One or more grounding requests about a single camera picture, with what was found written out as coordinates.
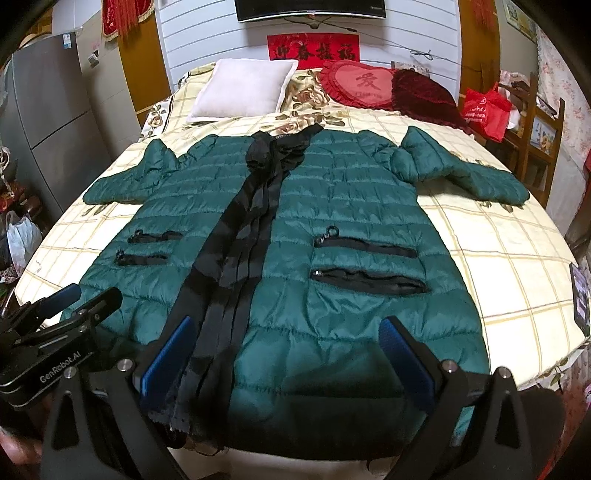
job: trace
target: black ribbon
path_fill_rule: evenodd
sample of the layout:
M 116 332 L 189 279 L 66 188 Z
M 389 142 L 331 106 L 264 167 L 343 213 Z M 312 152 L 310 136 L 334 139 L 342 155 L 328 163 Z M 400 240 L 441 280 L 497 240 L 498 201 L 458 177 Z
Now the black ribbon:
M 174 428 L 195 439 L 225 444 L 233 364 L 262 277 L 281 184 L 321 130 L 314 124 L 294 135 L 253 135 L 246 154 L 251 174 L 205 240 L 168 316 L 168 322 L 190 316 L 199 335 L 187 368 L 169 392 L 167 411 L 153 418 L 168 417 Z

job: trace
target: white plastic bag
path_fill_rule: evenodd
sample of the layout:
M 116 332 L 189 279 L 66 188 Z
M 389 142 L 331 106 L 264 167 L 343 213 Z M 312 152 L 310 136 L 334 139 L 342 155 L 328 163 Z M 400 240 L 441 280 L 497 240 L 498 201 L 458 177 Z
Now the white plastic bag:
M 6 215 L 6 231 L 12 264 L 20 277 L 33 253 L 41 245 L 41 231 L 28 215 L 20 219 L 15 212 L 8 212 Z

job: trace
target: silver refrigerator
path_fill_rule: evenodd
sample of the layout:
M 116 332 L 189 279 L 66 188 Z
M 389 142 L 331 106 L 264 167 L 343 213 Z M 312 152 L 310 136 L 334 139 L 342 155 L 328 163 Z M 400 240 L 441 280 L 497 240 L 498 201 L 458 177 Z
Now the silver refrigerator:
M 90 108 L 76 34 L 18 50 L 6 77 L 0 137 L 11 150 L 16 179 L 40 197 L 55 222 L 112 162 Z

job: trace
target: green puffer jacket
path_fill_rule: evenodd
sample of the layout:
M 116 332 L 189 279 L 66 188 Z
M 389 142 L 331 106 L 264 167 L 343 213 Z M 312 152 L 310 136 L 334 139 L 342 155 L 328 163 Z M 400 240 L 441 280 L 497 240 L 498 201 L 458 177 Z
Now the green puffer jacket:
M 133 168 L 98 180 L 87 204 L 142 203 L 80 281 L 80 303 L 111 286 L 124 295 L 102 326 L 133 342 L 158 338 L 205 239 L 249 174 L 252 137 L 211 135 L 177 158 L 152 141 Z M 324 130 L 283 181 L 262 280 L 234 363 L 228 446 L 309 459 L 389 456 L 413 437 L 424 415 L 404 397 L 380 350 L 378 325 L 396 315 L 439 359 L 488 372 L 478 311 L 414 184 L 438 177 L 480 200 L 521 205 L 527 190 L 506 171 L 466 163 L 422 130 L 397 147 L 371 131 Z M 340 237 L 398 245 L 406 257 L 314 239 Z M 181 239 L 129 244 L 135 231 L 176 231 Z M 126 254 L 166 254 L 162 265 L 118 266 Z M 319 281 L 331 268 L 404 275 L 428 292 L 366 293 Z M 464 424 L 469 418 L 463 418 Z

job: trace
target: floral curtain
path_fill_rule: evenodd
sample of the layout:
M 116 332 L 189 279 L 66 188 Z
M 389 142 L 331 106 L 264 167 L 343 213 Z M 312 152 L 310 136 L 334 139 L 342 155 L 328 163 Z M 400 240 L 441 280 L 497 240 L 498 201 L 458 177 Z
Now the floral curtain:
M 591 150 L 591 108 L 579 84 L 550 39 L 538 28 L 539 91 L 558 111 L 560 99 L 566 104 L 560 153 L 546 211 L 566 234 L 587 184 L 585 159 Z

